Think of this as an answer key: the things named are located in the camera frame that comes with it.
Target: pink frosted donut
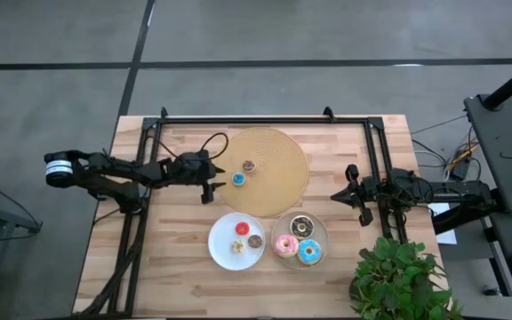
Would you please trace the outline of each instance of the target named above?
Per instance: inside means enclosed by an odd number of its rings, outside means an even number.
[[[295,236],[281,235],[274,243],[274,251],[282,258],[293,257],[300,247],[300,242]]]

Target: small donut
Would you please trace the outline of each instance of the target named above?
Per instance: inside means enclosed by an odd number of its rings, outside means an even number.
[[[308,238],[313,235],[313,221],[303,215],[297,216],[292,219],[290,230],[299,240]]]
[[[262,246],[262,237],[258,235],[252,235],[248,238],[248,245],[251,248],[258,249]]]
[[[300,247],[300,243],[295,236],[281,235],[274,243],[274,251],[282,258],[293,257]]]
[[[232,252],[242,253],[244,251],[244,243],[241,240],[235,240],[232,242]]]
[[[303,240],[300,242],[300,249],[298,251],[298,258],[300,261],[312,265],[321,259],[321,246],[312,239]]]
[[[246,172],[253,172],[256,169],[256,164],[251,160],[246,160],[242,163],[242,168]]]
[[[240,236],[246,236],[246,235],[248,235],[248,232],[250,231],[250,226],[248,226],[248,223],[246,223],[246,222],[239,222],[236,225],[235,231]]]
[[[235,186],[242,186],[245,181],[246,181],[245,176],[240,172],[237,172],[232,175],[232,184]]]

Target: gray floor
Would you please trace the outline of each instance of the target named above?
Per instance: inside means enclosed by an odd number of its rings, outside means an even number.
[[[145,0],[0,0],[0,63],[130,61]],[[512,0],[157,0],[143,60],[512,58]],[[406,114],[413,131],[463,115],[512,66],[141,70],[130,115]],[[13,241],[0,319],[68,315],[96,203],[44,183],[43,155],[108,148],[126,70],[0,71],[0,188],[44,221]],[[417,135],[449,156],[465,120]],[[421,164],[436,164],[420,155]],[[423,169],[428,179],[441,173]],[[485,170],[484,179],[490,174]],[[460,252],[467,252],[461,245]],[[467,315],[512,319],[486,260],[444,264]]]

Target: red donut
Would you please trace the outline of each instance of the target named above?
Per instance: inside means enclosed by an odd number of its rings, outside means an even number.
[[[236,232],[240,236],[248,235],[249,231],[250,231],[250,227],[248,227],[248,223],[246,223],[246,222],[240,222],[236,225]]]

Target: white plate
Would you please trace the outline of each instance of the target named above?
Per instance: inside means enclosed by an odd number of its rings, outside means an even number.
[[[248,235],[236,233],[236,224],[246,222],[250,228]],[[258,235],[262,238],[262,246],[258,249],[248,245],[248,237]],[[232,243],[242,240],[244,250],[241,253],[232,252]],[[228,270],[244,270],[253,266],[264,253],[266,247],[264,229],[252,216],[244,213],[229,213],[218,219],[209,234],[209,252],[216,263]]]

